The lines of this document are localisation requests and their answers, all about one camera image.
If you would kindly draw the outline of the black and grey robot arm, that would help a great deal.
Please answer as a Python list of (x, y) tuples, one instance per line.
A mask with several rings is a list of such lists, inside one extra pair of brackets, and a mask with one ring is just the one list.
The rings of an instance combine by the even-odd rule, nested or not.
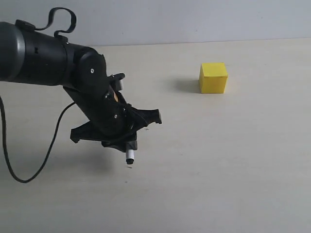
[(60, 85), (88, 118), (70, 138), (100, 141), (122, 152), (137, 149), (137, 131), (161, 123), (158, 109), (140, 110), (121, 94), (123, 73), (108, 75), (95, 49), (38, 33), (25, 22), (0, 24), (0, 79), (3, 82)]

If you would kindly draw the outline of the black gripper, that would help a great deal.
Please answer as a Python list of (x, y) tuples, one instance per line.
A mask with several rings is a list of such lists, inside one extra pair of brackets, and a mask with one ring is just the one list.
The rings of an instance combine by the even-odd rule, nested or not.
[(162, 123), (158, 109), (137, 109), (128, 104), (119, 92), (114, 96), (115, 92), (109, 85), (80, 90), (64, 87), (64, 90), (89, 120), (71, 130), (70, 139), (74, 143), (80, 140), (101, 141), (104, 148), (121, 152), (137, 150), (137, 140), (126, 144), (124, 141), (151, 123)]

